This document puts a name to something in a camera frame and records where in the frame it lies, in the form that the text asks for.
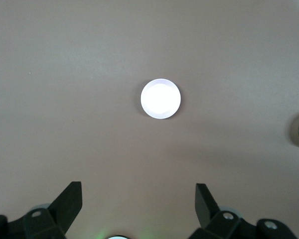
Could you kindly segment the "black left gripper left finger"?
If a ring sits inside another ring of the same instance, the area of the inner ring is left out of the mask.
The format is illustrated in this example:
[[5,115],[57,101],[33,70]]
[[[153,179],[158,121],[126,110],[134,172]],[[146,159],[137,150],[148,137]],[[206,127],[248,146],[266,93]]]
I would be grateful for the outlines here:
[[9,222],[0,215],[0,239],[64,239],[83,206],[82,183],[71,182],[47,207]]

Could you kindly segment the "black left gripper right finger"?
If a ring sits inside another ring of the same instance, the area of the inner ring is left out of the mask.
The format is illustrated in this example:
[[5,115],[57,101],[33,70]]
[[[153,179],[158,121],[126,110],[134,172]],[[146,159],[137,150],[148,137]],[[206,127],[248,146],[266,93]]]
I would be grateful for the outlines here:
[[206,184],[195,187],[195,211],[200,227],[190,239],[295,239],[284,223],[260,219],[255,225],[229,210],[221,210]]

